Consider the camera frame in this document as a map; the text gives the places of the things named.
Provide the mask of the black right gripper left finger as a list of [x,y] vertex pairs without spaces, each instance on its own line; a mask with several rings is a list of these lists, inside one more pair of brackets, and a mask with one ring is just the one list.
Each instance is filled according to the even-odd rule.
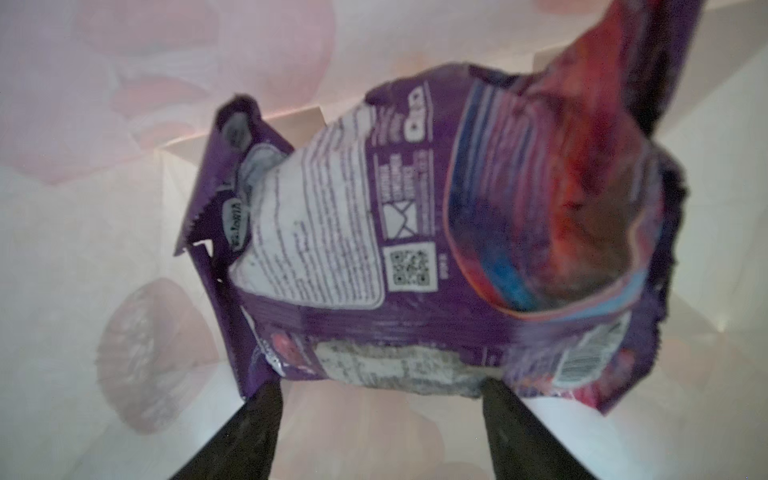
[[262,385],[173,477],[267,480],[275,457],[283,406],[280,384]]

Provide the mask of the purple snack packet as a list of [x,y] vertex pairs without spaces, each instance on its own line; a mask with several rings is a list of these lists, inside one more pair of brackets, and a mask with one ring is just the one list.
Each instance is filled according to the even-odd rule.
[[234,97],[175,251],[244,397],[332,379],[600,412],[652,370],[686,197],[654,142],[703,10],[615,1],[543,70],[448,63],[300,149]]

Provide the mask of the printed paper bag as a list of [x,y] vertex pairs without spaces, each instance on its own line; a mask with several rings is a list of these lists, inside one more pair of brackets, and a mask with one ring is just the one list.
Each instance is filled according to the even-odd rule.
[[[5,1],[1,475],[167,479],[242,401],[173,250],[218,106],[305,144],[447,61],[528,73],[602,1]],[[657,139],[690,196],[652,374],[529,408],[601,479],[767,475],[767,5],[706,5]]]

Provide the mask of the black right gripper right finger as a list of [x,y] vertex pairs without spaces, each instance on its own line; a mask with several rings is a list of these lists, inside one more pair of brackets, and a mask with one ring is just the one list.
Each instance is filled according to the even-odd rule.
[[496,478],[595,479],[502,381],[484,380],[481,392]]

